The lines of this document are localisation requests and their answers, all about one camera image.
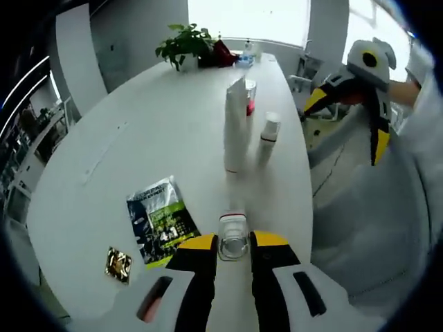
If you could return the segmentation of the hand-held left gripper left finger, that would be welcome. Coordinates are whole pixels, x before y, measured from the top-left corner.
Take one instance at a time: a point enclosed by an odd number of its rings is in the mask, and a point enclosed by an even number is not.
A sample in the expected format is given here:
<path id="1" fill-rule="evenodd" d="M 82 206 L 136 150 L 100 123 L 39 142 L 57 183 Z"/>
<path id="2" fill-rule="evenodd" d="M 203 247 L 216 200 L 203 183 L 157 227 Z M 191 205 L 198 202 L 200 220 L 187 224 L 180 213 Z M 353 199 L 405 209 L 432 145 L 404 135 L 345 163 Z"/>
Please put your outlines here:
<path id="1" fill-rule="evenodd" d="M 140 274 L 119 294 L 121 331 L 205 331 L 215 296 L 217 235 L 182 243 L 164 268 Z M 138 314 L 146 303 L 162 297 L 155 318 L 145 323 Z"/>

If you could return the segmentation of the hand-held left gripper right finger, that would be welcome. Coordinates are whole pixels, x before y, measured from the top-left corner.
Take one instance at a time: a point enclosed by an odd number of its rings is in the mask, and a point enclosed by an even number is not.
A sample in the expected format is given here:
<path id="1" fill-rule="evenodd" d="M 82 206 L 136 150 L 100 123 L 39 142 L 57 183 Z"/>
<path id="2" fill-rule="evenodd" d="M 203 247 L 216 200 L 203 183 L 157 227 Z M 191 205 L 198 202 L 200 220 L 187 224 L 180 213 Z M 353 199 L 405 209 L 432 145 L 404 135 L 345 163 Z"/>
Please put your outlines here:
<path id="1" fill-rule="evenodd" d="M 303 264 L 282 236 L 250 232 L 252 294 L 260 331 L 349 331 L 344 289 Z"/>

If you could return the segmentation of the person's right hand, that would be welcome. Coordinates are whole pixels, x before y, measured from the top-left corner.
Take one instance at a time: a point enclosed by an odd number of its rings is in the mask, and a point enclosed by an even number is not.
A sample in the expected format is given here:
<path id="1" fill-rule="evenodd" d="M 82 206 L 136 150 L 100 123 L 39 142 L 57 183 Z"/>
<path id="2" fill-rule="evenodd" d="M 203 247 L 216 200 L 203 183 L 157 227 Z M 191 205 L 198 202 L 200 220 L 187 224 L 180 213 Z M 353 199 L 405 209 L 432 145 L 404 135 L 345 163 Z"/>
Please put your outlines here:
<path id="1" fill-rule="evenodd" d="M 421 85 L 415 80 L 408 82 L 391 80 L 388 94 L 393 102 L 413 107 L 420 91 Z"/>

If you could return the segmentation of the person's left hand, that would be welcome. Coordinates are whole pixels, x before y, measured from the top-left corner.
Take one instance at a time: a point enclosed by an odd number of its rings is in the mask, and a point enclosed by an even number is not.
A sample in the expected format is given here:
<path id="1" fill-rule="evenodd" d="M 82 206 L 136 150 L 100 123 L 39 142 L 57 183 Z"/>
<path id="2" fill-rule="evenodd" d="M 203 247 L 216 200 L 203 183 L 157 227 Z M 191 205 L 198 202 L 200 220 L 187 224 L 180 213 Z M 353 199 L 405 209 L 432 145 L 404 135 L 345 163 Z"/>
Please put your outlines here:
<path id="1" fill-rule="evenodd" d="M 150 299 L 146 305 L 142 308 L 141 312 L 138 314 L 140 320 L 145 323 L 150 323 L 154 320 L 156 312 L 161 303 L 162 297 Z"/>

